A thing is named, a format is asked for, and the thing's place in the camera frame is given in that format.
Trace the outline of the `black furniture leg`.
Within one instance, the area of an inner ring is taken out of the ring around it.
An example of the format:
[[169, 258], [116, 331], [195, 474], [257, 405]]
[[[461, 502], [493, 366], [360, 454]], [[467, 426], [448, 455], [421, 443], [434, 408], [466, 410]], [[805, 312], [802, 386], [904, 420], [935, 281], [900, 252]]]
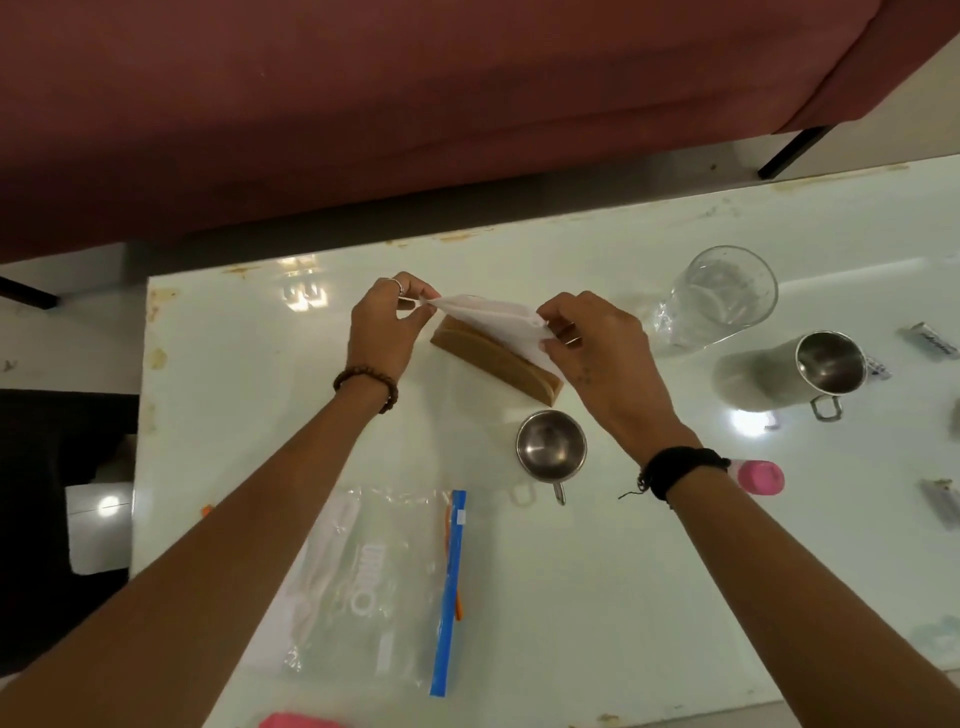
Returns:
[[0, 275], [0, 299], [36, 310], [54, 310], [61, 297]]
[[834, 129], [834, 125], [808, 127], [799, 132], [776, 154], [774, 154], [756, 172], [760, 181], [774, 180], [795, 164], [799, 158], [810, 151], [826, 135]]

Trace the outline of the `white paper napkin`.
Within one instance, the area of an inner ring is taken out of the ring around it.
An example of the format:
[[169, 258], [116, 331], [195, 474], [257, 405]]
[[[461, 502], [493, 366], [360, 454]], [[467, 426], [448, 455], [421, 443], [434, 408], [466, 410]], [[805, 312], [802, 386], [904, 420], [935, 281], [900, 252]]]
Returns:
[[566, 380], [541, 346], [543, 341], [555, 338], [554, 332], [533, 308], [466, 294], [432, 299], [423, 297], [421, 302], [486, 334], [513, 354], [561, 381]]

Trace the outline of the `clear zip bag blue strip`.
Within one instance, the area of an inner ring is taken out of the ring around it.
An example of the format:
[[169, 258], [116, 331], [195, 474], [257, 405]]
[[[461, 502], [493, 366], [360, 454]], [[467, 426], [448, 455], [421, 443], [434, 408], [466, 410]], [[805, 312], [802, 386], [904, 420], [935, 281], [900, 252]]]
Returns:
[[359, 515], [304, 644], [293, 643], [291, 625], [282, 671], [343, 688], [416, 688], [443, 698], [457, 624], [447, 506], [462, 509], [465, 529], [467, 493], [333, 494], [347, 491], [360, 495]]

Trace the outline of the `white napkins in bag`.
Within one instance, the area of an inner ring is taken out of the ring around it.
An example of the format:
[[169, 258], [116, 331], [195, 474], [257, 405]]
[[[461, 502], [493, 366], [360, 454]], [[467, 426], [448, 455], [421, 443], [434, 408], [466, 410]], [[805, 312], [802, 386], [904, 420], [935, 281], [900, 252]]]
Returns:
[[303, 558], [289, 588], [293, 606], [292, 642], [303, 645], [320, 611], [325, 592], [340, 568], [361, 509], [356, 491], [336, 491], [324, 504], [303, 545]]

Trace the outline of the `maroon fabric couch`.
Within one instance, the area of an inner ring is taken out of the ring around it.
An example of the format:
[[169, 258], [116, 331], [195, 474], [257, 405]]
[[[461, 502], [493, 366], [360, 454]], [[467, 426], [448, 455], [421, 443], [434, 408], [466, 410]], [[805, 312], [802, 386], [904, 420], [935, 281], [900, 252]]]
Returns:
[[0, 0], [0, 264], [866, 116], [960, 0]]

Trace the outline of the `orange stick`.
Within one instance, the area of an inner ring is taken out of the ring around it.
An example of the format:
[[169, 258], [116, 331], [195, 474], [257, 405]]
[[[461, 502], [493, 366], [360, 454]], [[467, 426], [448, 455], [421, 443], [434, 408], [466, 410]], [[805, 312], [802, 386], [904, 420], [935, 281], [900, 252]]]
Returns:
[[446, 506], [445, 549], [448, 571], [453, 577], [453, 618], [456, 623], [464, 618], [464, 607], [460, 594], [460, 570], [463, 547], [463, 516], [465, 513], [450, 501]]

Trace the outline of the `person's left forearm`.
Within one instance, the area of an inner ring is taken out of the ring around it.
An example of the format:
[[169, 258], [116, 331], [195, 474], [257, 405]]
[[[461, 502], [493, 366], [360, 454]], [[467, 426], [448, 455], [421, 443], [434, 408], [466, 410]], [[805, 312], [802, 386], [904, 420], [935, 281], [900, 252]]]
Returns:
[[209, 515], [0, 689], [0, 728], [202, 728], [395, 388], [353, 370]]

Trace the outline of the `pink capped bottle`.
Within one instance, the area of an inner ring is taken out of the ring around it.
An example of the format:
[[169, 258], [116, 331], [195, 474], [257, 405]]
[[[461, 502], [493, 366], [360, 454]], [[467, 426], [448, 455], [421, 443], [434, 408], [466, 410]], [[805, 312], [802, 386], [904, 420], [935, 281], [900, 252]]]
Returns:
[[784, 491], [785, 475], [780, 466], [768, 460], [734, 459], [727, 468], [730, 478], [746, 493], [772, 497]]

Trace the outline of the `small steel cup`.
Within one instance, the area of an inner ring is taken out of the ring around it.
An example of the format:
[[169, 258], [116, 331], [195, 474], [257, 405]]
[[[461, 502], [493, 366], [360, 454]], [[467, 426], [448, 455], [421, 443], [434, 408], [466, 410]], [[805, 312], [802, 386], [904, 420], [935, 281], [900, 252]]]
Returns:
[[584, 466], [589, 445], [581, 425], [569, 414], [541, 410], [525, 418], [515, 436], [515, 453], [534, 480], [552, 485], [560, 506], [567, 504], [565, 483]]

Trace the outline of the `person's right forearm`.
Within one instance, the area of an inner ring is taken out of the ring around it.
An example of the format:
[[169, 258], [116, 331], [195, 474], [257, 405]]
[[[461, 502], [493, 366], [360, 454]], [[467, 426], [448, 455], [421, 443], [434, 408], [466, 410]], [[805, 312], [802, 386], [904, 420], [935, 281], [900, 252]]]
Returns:
[[666, 501], [802, 728], [960, 728], [960, 687], [726, 472]]

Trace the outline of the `wooden napkin holder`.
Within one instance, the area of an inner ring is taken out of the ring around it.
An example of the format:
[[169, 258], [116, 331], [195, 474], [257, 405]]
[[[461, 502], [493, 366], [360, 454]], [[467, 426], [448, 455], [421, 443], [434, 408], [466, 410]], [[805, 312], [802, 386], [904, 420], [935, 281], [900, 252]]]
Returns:
[[545, 405], [555, 407], [565, 383], [561, 378], [518, 354], [480, 329], [445, 315], [431, 344]]

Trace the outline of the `person's right hand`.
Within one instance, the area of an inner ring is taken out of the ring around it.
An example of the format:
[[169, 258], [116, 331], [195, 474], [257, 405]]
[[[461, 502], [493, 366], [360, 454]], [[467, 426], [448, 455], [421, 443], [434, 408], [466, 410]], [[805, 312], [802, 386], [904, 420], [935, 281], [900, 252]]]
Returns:
[[585, 410], [638, 466], [702, 443], [676, 414], [641, 321], [593, 292], [563, 292], [536, 313], [555, 337], [582, 340], [582, 374], [566, 377]]

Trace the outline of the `clear drinking glass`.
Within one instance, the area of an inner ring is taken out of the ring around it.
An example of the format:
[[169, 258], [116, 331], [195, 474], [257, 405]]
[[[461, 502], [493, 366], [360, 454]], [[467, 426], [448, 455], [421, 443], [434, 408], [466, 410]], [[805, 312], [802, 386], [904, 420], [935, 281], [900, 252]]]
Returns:
[[715, 246], [696, 255], [654, 308], [650, 337], [660, 356], [695, 353], [766, 321], [779, 283], [758, 254]]

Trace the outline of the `pink flat object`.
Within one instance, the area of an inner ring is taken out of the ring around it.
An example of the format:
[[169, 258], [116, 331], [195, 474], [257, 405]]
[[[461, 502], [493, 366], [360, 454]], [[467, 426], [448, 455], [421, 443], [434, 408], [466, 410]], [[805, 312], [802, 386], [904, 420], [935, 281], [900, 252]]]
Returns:
[[335, 720], [308, 714], [276, 711], [262, 719], [257, 728], [346, 728], [346, 726]]

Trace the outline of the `person's left hand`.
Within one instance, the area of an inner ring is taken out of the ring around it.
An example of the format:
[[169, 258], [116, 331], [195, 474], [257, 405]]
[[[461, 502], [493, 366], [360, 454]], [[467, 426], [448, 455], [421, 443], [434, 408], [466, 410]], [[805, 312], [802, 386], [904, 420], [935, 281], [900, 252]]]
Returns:
[[421, 303], [422, 298], [440, 296], [411, 273], [379, 277], [352, 310], [346, 367], [366, 368], [397, 383], [422, 332], [402, 324], [402, 303]]

